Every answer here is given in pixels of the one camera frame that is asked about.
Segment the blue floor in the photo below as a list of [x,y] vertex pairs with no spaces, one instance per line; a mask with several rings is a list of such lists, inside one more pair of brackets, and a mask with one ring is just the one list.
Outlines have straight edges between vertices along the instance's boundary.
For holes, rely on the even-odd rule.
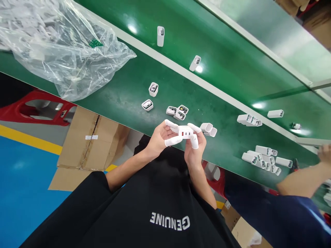
[[70,194],[47,190],[59,156],[0,137],[0,247],[17,248]]

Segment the clear plastic bag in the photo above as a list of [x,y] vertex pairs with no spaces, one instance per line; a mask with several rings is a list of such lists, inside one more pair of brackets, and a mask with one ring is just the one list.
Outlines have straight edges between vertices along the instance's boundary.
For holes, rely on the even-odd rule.
[[106,85],[136,54],[71,0],[0,0],[0,44],[68,101]]

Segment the hand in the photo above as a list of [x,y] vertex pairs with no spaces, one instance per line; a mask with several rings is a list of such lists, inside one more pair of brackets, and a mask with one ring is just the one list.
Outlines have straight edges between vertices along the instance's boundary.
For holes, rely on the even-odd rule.
[[171,127],[177,129],[178,125],[169,120],[164,120],[154,129],[153,135],[146,147],[148,154],[157,158],[167,146],[175,145],[183,140],[177,133],[171,131]]
[[327,165],[331,168],[331,145],[323,145],[318,150],[318,157],[320,158],[320,164]]
[[191,140],[186,140],[186,146],[185,146],[185,153],[184,153],[184,159],[188,167],[202,167],[201,160],[202,160],[202,154],[204,152],[204,149],[207,145],[206,138],[201,131],[201,129],[191,123],[187,124],[190,128],[193,129],[194,134],[197,135],[198,138],[198,149],[193,149]]

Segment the yellow floor stripe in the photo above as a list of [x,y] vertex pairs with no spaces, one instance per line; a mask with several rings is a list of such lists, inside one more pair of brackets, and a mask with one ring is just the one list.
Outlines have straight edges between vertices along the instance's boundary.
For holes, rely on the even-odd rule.
[[216,206],[218,209],[222,209],[222,207],[224,206],[224,203],[222,203],[220,201],[216,201]]
[[106,172],[110,172],[111,170],[115,169],[117,166],[116,165],[110,165],[107,169]]
[[0,136],[6,137],[11,140],[18,141],[20,143],[33,146],[35,148],[60,155],[62,146],[50,143],[48,141],[33,137],[31,135],[16,131],[9,127],[0,125]]

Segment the blue sleeve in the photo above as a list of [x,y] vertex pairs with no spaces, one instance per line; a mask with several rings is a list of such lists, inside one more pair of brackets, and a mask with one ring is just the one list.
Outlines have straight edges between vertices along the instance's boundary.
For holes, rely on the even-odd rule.
[[274,248],[331,247],[331,229],[311,199],[274,196],[242,177],[225,181],[231,205]]

